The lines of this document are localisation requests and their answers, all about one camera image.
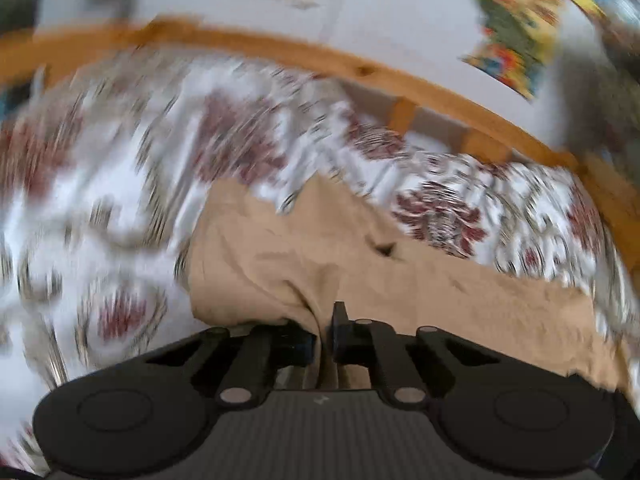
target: round black pad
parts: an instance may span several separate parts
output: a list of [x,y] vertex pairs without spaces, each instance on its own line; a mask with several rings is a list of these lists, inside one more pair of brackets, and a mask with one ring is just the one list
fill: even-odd
[[440,422],[461,451],[503,470],[561,474],[584,468],[609,443],[613,411],[594,388],[561,379],[454,390]]
[[199,443],[204,400],[176,374],[97,373],[53,391],[33,431],[56,468],[85,478],[131,477],[165,468]]

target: wooden bed frame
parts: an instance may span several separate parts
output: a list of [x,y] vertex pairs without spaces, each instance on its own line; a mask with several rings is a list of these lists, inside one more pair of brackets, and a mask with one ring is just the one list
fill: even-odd
[[640,290],[640,197],[634,187],[595,156],[578,161],[555,152],[527,132],[441,86],[405,72],[316,44],[249,32],[203,28],[189,18],[157,18],[142,28],[129,25],[69,29],[34,34],[16,32],[0,39],[0,85],[28,80],[44,68],[50,87],[105,51],[159,43],[217,48],[262,57],[360,83],[395,96],[390,129],[404,134],[419,107],[466,124],[460,152],[483,162],[507,162],[513,152],[546,166],[564,166],[578,174],[593,198]]

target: white bedspread with red pattern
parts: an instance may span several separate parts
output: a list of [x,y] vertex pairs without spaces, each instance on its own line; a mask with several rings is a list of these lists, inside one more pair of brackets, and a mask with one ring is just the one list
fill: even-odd
[[314,172],[341,178],[425,243],[578,286],[598,329],[640,348],[638,300],[571,173],[427,153],[360,117],[334,80],[167,48],[83,68],[5,120],[0,462],[46,471],[30,421],[50,389],[204,329],[184,257],[223,176],[283,213]]

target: carbon fiber surface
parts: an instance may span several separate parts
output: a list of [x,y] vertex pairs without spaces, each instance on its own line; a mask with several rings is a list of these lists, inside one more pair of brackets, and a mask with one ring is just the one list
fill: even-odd
[[[223,415],[202,446],[148,480],[489,480],[514,478],[449,449],[421,412],[393,409],[374,391],[270,393]],[[584,470],[564,476],[597,480]],[[53,472],[50,480],[76,480]]]

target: bed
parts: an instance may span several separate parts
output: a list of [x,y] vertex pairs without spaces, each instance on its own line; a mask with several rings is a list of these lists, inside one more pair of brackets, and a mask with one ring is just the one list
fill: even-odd
[[[0,462],[47,470],[30,420],[50,389],[204,327],[184,262],[226,176],[282,213],[315,172],[340,178],[409,236],[580,288],[640,406],[638,204],[597,159],[375,62],[188,19],[0,40],[2,84],[35,73],[47,91],[0,126]],[[413,131],[425,109],[453,153]]]

